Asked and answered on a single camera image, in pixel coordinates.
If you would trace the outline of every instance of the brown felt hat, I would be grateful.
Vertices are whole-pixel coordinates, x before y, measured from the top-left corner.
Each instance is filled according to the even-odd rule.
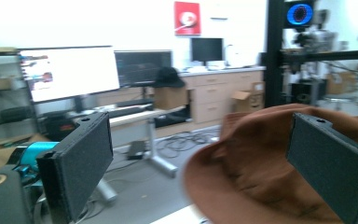
[[[220,140],[186,164],[185,188],[213,224],[342,223],[287,161],[293,114],[326,119],[358,143],[358,117],[309,105],[279,105],[225,117]]]

